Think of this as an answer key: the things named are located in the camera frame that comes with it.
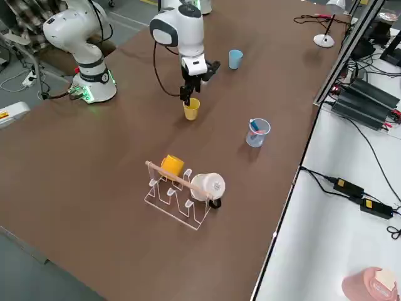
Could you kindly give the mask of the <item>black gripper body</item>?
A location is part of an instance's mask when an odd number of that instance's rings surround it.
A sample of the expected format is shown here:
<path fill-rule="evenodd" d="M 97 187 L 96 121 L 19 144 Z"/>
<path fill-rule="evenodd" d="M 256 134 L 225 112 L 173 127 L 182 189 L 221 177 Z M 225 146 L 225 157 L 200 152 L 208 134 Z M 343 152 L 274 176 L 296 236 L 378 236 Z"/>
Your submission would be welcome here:
<path fill-rule="evenodd" d="M 186 65 L 181 67 L 182 77 L 184 79 L 184 85 L 192 85 L 193 78 L 200 78 L 201 85 L 206 84 L 217 72 L 221 65 L 220 61 L 213 61 L 212 63 L 206 60 L 207 71 L 200 75 L 189 75 L 189 69 Z"/>

